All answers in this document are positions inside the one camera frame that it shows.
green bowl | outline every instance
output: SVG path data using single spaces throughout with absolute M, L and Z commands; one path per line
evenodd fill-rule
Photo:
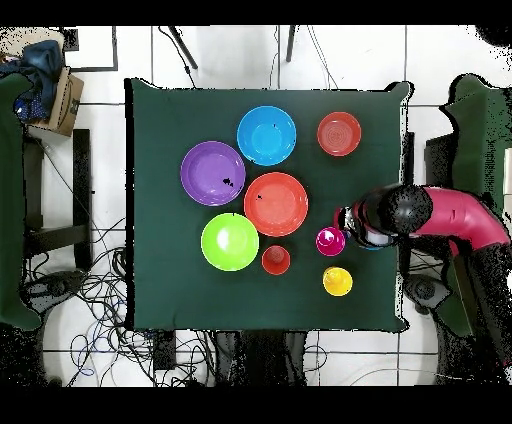
M 201 235 L 206 260 L 222 271 L 239 271 L 249 265 L 259 248 L 258 231 L 245 216 L 223 213 L 213 218 Z

red plate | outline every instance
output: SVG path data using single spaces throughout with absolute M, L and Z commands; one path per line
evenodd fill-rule
M 306 219 L 308 196 L 295 178 L 271 172 L 256 178 L 244 198 L 245 216 L 267 236 L 293 233 Z
M 350 113 L 333 112 L 318 126 L 320 147 L 333 156 L 352 153 L 361 140 L 361 126 Z

pink cup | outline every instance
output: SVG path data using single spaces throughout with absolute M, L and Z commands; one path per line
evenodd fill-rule
M 316 236 L 316 248 L 322 255 L 336 256 L 344 247 L 345 237 L 340 230 L 334 227 L 324 228 Z

blue plate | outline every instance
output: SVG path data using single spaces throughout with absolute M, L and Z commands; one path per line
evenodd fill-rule
M 260 106 L 247 112 L 236 135 L 242 154 L 264 166 L 276 165 L 290 156 L 297 139 L 290 115 L 274 106 Z

purple plate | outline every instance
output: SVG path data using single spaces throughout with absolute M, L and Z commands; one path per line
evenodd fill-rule
M 202 205 L 225 205 L 242 191 L 245 166 L 232 147 L 219 141 L 205 141 L 190 149 L 183 159 L 181 184 Z

